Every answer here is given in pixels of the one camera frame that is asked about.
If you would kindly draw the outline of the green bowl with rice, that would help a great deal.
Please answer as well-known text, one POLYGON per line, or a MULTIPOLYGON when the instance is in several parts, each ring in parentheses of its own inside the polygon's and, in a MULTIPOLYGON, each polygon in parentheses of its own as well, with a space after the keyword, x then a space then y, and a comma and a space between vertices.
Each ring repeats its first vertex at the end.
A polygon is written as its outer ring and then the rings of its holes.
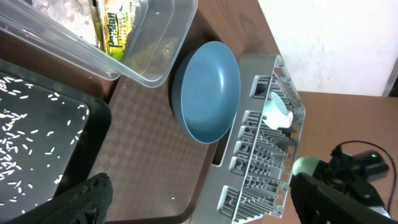
POLYGON ((312 176, 319 162, 319 158, 315 156, 300 157, 294 162, 292 167, 292 173, 293 175, 305 173, 312 176))

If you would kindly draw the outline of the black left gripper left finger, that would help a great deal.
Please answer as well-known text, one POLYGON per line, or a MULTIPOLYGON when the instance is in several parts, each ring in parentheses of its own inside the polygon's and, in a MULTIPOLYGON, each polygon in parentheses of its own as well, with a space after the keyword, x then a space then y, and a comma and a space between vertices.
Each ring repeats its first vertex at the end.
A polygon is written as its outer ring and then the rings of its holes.
POLYGON ((111 179, 99 173, 9 224, 104 224, 112 200, 111 179))

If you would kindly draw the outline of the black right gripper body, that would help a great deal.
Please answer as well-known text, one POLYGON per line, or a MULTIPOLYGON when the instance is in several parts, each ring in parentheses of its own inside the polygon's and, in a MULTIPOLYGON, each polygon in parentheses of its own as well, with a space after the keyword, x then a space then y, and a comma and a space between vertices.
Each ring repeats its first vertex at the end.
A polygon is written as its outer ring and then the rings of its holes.
POLYGON ((354 156, 334 156, 329 163, 319 161, 313 177, 336 190, 353 190, 358 188, 357 170, 354 156))

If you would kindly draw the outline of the yellow green snack wrapper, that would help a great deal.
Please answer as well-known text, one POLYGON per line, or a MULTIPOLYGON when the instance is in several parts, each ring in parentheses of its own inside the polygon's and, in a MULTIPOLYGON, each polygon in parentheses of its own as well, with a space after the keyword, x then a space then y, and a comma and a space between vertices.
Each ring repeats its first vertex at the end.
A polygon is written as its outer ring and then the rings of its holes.
POLYGON ((94 23, 100 49, 113 59, 121 60, 127 37, 134 28, 136 0, 94 0, 94 23))

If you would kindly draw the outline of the white tissue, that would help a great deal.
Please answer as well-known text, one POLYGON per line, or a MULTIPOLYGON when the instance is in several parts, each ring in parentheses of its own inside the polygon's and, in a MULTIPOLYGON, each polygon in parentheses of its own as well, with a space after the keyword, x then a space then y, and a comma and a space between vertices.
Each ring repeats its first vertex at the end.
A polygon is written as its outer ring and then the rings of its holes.
POLYGON ((32 0, 32 7, 89 44, 98 46, 89 0, 32 0))

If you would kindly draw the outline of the light blue bowl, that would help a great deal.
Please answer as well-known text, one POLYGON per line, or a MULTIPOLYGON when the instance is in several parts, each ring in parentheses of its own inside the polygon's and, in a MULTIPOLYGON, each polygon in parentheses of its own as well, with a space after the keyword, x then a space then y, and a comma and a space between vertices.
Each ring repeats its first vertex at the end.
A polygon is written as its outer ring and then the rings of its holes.
POLYGON ((262 111, 266 117, 263 122, 271 129, 284 128, 288 111, 280 96, 272 91, 271 99, 267 100, 262 111))

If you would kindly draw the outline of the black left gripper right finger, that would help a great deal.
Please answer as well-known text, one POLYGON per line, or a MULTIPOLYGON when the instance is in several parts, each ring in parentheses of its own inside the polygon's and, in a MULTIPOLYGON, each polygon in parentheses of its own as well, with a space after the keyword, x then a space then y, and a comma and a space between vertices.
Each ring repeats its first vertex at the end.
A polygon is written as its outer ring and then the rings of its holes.
POLYGON ((305 173, 294 176, 290 194, 301 223, 397 224, 305 173))

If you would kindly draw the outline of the pink cup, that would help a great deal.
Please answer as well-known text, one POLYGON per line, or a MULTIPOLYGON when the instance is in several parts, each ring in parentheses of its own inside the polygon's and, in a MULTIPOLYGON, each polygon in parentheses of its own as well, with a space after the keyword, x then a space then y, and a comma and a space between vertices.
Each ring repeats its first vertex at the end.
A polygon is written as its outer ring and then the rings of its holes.
POLYGON ((292 123, 293 123, 293 119, 294 119, 294 114, 292 111, 288 111, 288 115, 285 119, 285 124, 284 124, 284 128, 289 128, 291 127, 292 123))

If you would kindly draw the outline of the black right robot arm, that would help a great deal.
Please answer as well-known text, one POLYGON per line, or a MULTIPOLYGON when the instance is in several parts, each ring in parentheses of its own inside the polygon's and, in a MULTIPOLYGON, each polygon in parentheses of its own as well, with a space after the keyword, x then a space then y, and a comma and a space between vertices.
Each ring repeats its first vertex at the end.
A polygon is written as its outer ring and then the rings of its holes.
POLYGON ((350 155, 340 146, 330 162, 319 161, 312 176, 366 207, 390 217, 385 203, 371 182, 384 178, 389 166, 380 153, 369 150, 350 155))

